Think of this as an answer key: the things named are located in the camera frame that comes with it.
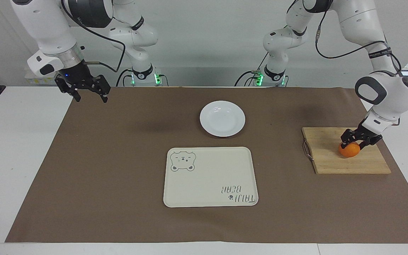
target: white wall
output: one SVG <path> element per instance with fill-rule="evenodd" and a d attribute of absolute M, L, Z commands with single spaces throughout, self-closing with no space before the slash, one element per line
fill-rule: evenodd
<path fill-rule="evenodd" d="M 17 20 L 10 0 L 0 0 L 0 83 L 26 85 L 23 68 L 37 50 L 35 42 Z M 152 62 L 168 75 L 172 85 L 232 85 L 245 70 L 255 69 L 265 51 L 264 34 L 285 25 L 285 12 L 293 0 L 139 0 L 146 21 L 159 30 L 160 41 L 147 50 Z M 408 1 L 376 0 L 384 32 L 403 65 L 408 63 Z M 316 15 L 308 31 L 313 38 L 322 14 Z M 97 29 L 102 34 L 108 29 Z M 100 60 L 116 66 L 119 51 L 79 27 L 72 28 L 87 61 Z M 327 55 L 357 47 L 346 42 L 335 13 L 329 13 L 319 41 Z M 313 39 L 289 51 L 290 86 L 353 87 L 371 71 L 366 52 L 336 60 L 321 58 Z M 111 83 L 116 76 L 101 68 Z"/>

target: green led light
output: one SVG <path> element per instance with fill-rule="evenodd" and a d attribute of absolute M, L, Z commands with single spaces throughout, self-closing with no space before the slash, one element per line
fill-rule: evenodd
<path fill-rule="evenodd" d="M 264 79 L 264 76 L 262 74 L 259 74 L 259 77 L 256 80 L 256 86 L 262 86 L 263 79 Z"/>
<path fill-rule="evenodd" d="M 162 79 L 160 79 L 157 74 L 154 74 L 154 76 L 155 76 L 155 83 L 159 85 L 162 82 Z"/>

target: wooden cutting board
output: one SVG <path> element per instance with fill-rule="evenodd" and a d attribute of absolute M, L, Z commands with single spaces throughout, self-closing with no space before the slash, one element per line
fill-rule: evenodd
<path fill-rule="evenodd" d="M 377 145 L 365 147 L 353 158 L 340 155 L 338 145 L 346 129 L 347 127 L 302 128 L 304 149 L 309 150 L 316 174 L 390 174 L 390 168 Z"/>

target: table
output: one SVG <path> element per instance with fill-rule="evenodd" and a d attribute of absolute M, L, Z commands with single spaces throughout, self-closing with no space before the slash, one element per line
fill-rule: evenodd
<path fill-rule="evenodd" d="M 0 96 L 0 253 L 29 254 L 59 250 L 78 253 L 87 250 L 117 254 L 118 251 L 178 252 L 215 250 L 234 253 L 264 250 L 269 254 L 402 254 L 408 245 L 317 245 L 317 244 L 2 244 L 23 203 L 72 98 L 58 93 L 55 87 L 8 87 Z M 402 124 L 388 129 L 384 140 L 408 181 L 408 112 Z"/>

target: white tray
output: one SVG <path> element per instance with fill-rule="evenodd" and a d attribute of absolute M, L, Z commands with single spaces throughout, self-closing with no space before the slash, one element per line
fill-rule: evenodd
<path fill-rule="evenodd" d="M 167 207 L 252 206 L 258 201 L 245 147 L 173 148 L 166 160 Z"/>

